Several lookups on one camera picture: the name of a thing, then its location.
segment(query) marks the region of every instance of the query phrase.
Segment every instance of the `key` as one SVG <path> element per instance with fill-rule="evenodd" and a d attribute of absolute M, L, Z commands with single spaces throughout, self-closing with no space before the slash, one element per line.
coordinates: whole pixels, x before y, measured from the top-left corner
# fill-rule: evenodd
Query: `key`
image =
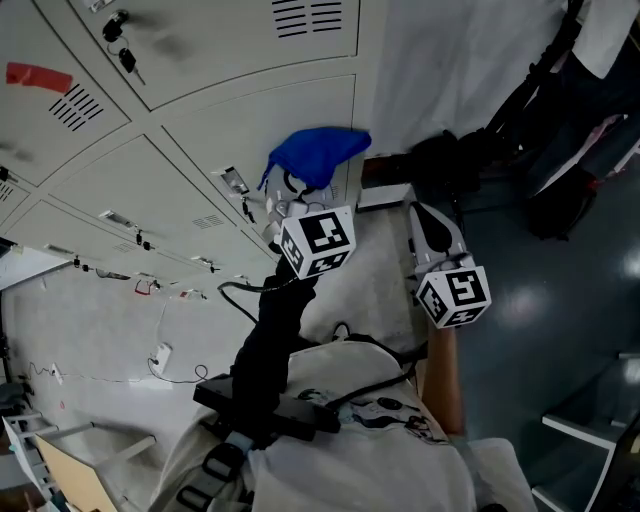
<path fill-rule="evenodd" d="M 129 51 L 129 48 L 123 48 L 118 52 L 118 58 L 120 59 L 120 64 L 127 73 L 133 73 L 138 77 L 138 80 L 142 83 L 142 85 L 147 85 L 145 81 L 140 76 L 140 72 L 136 67 L 136 58 L 133 56 L 133 53 Z"/>

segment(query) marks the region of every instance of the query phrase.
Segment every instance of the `ventilation slot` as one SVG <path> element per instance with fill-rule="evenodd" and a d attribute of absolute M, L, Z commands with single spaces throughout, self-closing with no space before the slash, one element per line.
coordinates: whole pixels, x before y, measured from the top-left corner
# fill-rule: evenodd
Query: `ventilation slot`
<path fill-rule="evenodd" d="M 13 192 L 13 187 L 8 183 L 0 185 L 0 203 L 4 203 Z"/>
<path fill-rule="evenodd" d="M 278 37 L 299 36 L 308 32 L 304 1 L 273 0 L 271 7 Z"/>
<path fill-rule="evenodd" d="M 49 107 L 49 112 L 72 132 L 85 126 L 103 111 L 100 104 L 80 84 L 74 85 Z"/>
<path fill-rule="evenodd" d="M 130 252 L 130 251 L 135 251 L 136 250 L 136 246 L 127 242 L 123 242 L 121 244 L 118 245 L 114 245 L 113 248 L 116 251 L 120 251 L 120 252 Z"/>
<path fill-rule="evenodd" d="M 219 226 L 220 224 L 224 224 L 224 222 L 217 215 L 209 215 L 208 217 L 203 217 L 202 219 L 196 219 L 192 221 L 196 226 L 200 229 L 212 228 L 213 226 Z"/>
<path fill-rule="evenodd" d="M 311 4 L 311 30 L 327 32 L 342 29 L 342 2 Z"/>

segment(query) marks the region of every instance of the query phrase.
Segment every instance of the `black sleeve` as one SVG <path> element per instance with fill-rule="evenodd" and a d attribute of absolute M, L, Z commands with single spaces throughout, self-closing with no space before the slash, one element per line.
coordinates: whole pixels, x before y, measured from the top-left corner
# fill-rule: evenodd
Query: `black sleeve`
<path fill-rule="evenodd" d="M 264 287 L 275 288 L 295 278 L 286 258 L 280 258 L 276 273 Z M 231 367 L 233 400 L 238 407 L 272 411 L 285 390 L 289 355 L 303 348 L 298 336 L 300 318 L 316 296 L 318 278 L 294 280 L 280 289 L 260 295 L 258 323 L 238 352 Z"/>

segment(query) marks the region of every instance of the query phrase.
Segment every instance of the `floor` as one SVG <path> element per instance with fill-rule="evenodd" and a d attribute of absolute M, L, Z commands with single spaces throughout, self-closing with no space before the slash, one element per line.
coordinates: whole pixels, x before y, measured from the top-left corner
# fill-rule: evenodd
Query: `floor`
<path fill-rule="evenodd" d="M 486 269 L 493 298 L 477 323 L 458 331 L 469 433 L 510 439 L 532 484 L 545 478 L 543 462 L 558 443 L 541 425 L 542 414 L 619 350 L 640 347 L 639 195 L 636 162 L 601 189 L 570 242 L 534 238 L 515 210 L 466 219 L 467 244 Z M 359 248 L 345 269 L 320 280 L 303 335 L 322 341 L 336 321 L 347 320 L 396 349 L 409 347 L 423 338 L 425 321 L 407 299 L 403 212 L 360 214 L 355 222 Z M 251 325 L 218 298 L 215 276 L 201 283 L 207 301 L 164 291 L 143 298 L 134 284 L 65 268 L 3 292 L 3 315 L 17 370 L 30 361 L 38 369 L 55 362 L 67 374 L 62 386 L 44 373 L 32 375 L 35 407 L 49 421 L 64 427 L 90 419 L 157 437 L 145 457 L 113 477 L 134 509 L 145 509 L 163 460 L 196 408 L 192 385 L 150 377 L 146 358 L 165 341 L 174 348 L 168 378 L 192 379 L 199 363 L 215 375 L 228 369 Z M 255 310 L 256 296 L 236 297 Z M 111 443 L 105 437 L 80 448 L 95 456 Z"/>

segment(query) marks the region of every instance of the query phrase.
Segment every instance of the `white box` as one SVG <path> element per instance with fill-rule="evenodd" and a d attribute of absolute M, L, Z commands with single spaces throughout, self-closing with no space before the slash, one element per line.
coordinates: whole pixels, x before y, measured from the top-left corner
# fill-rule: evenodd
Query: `white box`
<path fill-rule="evenodd" d="M 356 248 L 351 208 L 287 217 L 282 221 L 280 248 L 300 279 L 343 266 Z"/>
<path fill-rule="evenodd" d="M 429 272 L 416 297 L 438 329 L 475 322 L 491 304 L 484 267 Z"/>

